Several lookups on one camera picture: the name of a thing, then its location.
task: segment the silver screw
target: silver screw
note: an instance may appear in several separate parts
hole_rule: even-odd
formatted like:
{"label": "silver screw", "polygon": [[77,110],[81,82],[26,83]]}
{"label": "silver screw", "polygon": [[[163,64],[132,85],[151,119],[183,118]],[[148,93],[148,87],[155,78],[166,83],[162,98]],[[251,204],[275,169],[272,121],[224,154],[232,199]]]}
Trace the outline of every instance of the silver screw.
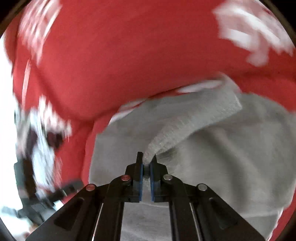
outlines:
{"label": "silver screw", "polygon": [[198,189],[201,190],[201,191],[206,191],[207,190],[207,185],[205,185],[203,183],[202,184],[199,184],[198,185]]}
{"label": "silver screw", "polygon": [[91,192],[96,189],[96,186],[94,184],[88,184],[85,189]]}
{"label": "silver screw", "polygon": [[129,181],[130,179],[131,179],[131,177],[129,175],[122,175],[121,176],[122,181]]}
{"label": "silver screw", "polygon": [[163,175],[163,179],[166,181],[171,181],[173,179],[173,176],[170,174],[165,174]]}

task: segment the gray fabric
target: gray fabric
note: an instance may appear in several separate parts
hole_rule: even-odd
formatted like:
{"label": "gray fabric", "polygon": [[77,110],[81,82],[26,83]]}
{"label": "gray fabric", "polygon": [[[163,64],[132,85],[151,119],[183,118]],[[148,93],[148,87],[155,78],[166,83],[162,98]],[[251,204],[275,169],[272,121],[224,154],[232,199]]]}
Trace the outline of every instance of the gray fabric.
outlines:
{"label": "gray fabric", "polygon": [[[161,136],[175,113],[195,113],[191,109],[195,104],[203,113],[197,119],[208,115],[202,112],[206,102],[194,102],[201,95],[146,102],[106,128],[96,138],[90,182],[109,183],[134,163],[137,151],[159,152],[147,147]],[[185,183],[208,184],[267,238],[295,190],[296,120],[283,107],[262,97],[242,95],[239,100],[242,111],[226,118],[228,111],[221,109],[220,122],[195,126],[194,133],[174,141],[175,146],[159,154],[158,161]],[[153,206],[148,196],[147,190],[145,203],[126,204],[121,240],[171,240],[168,208]]]}

